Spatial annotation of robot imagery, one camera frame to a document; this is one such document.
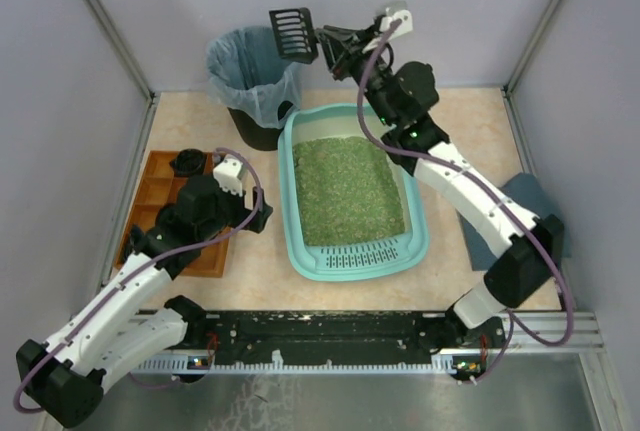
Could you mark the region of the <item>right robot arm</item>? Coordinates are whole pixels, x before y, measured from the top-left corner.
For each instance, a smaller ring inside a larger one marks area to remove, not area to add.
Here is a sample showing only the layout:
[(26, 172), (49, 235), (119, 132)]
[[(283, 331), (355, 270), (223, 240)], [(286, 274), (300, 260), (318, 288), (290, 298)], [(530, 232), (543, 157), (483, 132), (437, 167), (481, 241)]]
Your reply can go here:
[(380, 31), (373, 26), (350, 30), (325, 26), (316, 30), (332, 77), (351, 77), (357, 103), (369, 103), (389, 126), (382, 137), (366, 137), (417, 180), (438, 191), (484, 239), (496, 261), (481, 282), (448, 310), (457, 326), (471, 330), (495, 315), (512, 312), (549, 279), (564, 298), (566, 330), (571, 332), (573, 298), (560, 273), (564, 225), (555, 215), (541, 218), (504, 195), (458, 151), (431, 118), (439, 101), (432, 67), (411, 61), (392, 71), (381, 55), (399, 30), (394, 20)]

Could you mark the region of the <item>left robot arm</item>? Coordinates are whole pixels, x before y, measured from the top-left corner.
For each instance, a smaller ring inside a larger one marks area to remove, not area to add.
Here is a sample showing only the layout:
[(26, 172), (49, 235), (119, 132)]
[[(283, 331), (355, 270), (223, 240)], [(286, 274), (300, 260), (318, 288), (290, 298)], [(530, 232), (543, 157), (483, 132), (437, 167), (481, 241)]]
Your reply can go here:
[(188, 178), (175, 202), (160, 209), (152, 228), (131, 231), (131, 252), (114, 278), (60, 330), (20, 346), (15, 410), (46, 412), (61, 425), (76, 427), (143, 361), (199, 338), (205, 311), (184, 296), (169, 299), (136, 328), (123, 327), (204, 248), (240, 231), (264, 230), (273, 209), (261, 185), (255, 185), (252, 194), (247, 207), (241, 178), (226, 172)]

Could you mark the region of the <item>teal litter box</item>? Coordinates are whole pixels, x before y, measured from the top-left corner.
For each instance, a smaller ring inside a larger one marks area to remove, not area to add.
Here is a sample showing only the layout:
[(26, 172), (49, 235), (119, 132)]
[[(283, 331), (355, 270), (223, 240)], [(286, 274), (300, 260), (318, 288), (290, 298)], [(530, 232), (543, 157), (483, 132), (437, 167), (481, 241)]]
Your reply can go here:
[(288, 255), (303, 277), (376, 279), (426, 256), (417, 182), (362, 133), (355, 105), (293, 113), (279, 137), (278, 168)]

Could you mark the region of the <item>black litter scoop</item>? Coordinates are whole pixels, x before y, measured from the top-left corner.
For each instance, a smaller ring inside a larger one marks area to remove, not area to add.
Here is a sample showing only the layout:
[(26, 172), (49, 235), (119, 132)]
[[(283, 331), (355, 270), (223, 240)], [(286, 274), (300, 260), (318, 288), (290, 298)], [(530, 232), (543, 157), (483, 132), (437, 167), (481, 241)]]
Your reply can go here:
[(318, 43), (308, 8), (288, 8), (269, 11), (279, 57), (305, 65), (318, 57)]

